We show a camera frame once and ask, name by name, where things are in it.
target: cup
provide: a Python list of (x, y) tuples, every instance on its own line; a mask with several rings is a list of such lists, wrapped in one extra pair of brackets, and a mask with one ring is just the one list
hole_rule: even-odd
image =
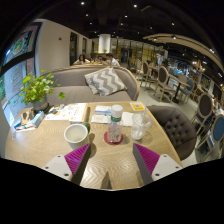
[(131, 129), (131, 138), (140, 140), (152, 125), (152, 118), (148, 114), (145, 114), (143, 117), (143, 113), (137, 113), (133, 115), (132, 119), (133, 126)]
[(89, 143), (88, 129), (83, 124), (73, 124), (65, 129), (64, 138), (73, 150)]

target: bottle cap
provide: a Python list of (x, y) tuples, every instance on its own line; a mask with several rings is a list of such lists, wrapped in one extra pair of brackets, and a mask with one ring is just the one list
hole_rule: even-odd
[(113, 105), (111, 107), (111, 114), (115, 117), (121, 117), (123, 113), (123, 107), (120, 105)]

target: drinking glass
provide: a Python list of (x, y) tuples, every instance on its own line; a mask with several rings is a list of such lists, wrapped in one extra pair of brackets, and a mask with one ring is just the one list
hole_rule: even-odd
[(140, 140), (152, 125), (152, 118), (148, 114), (145, 114), (143, 117), (143, 113), (137, 113), (133, 115), (132, 119), (133, 126), (131, 129), (131, 138)]

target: green plant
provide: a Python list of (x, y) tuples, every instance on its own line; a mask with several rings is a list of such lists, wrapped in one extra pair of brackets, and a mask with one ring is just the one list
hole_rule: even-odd
[[(35, 78), (32, 75), (32, 72), (23, 79), (23, 86), (21, 87), (21, 94), (19, 97), (24, 96), (24, 99), (21, 100), (21, 103), (25, 102), (28, 105), (29, 102), (33, 103), (34, 101), (42, 102), (44, 96), (48, 94), (52, 94), (54, 91), (55, 85), (60, 86), (61, 84), (57, 84), (56, 81), (52, 81), (51, 79), (54, 78), (51, 73), (47, 76), (40, 76)], [(60, 99), (65, 98), (65, 94), (60, 92), (58, 94)]]

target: white cup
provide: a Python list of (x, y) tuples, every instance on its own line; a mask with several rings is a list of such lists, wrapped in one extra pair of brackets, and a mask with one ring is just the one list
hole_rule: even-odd
[(89, 143), (88, 129), (82, 124), (73, 124), (67, 127), (64, 137), (73, 150)]

